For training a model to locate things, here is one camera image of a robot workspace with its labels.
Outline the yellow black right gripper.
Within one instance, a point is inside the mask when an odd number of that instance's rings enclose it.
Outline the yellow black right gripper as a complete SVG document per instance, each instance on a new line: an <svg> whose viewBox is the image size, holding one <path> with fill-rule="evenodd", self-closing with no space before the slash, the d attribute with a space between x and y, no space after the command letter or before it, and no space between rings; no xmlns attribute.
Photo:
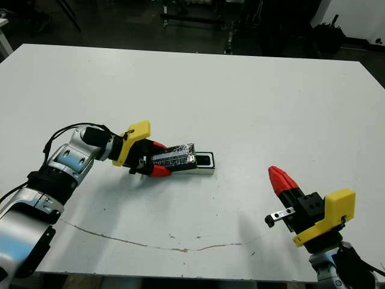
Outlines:
<svg viewBox="0 0 385 289"><path fill-rule="evenodd" d="M269 214L265 223L272 228L279 220L295 233L293 242L315 254L342 242L340 231L354 217L356 193L343 189L322 198L317 192L304 194L299 185L277 166L268 168L274 193L283 210Z"/></svg>

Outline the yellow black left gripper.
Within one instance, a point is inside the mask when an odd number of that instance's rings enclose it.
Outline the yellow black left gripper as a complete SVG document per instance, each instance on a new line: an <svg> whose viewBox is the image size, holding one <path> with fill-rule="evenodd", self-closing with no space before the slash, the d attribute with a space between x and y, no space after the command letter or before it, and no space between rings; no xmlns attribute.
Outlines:
<svg viewBox="0 0 385 289"><path fill-rule="evenodd" d="M113 157L112 164L127 167L130 174L140 173L153 178L170 176L170 169L151 163L152 155L167 147L149 140L150 133L150 122L144 120L131 125L121 136L116 136L113 149L116 149L117 157Z"/></svg>

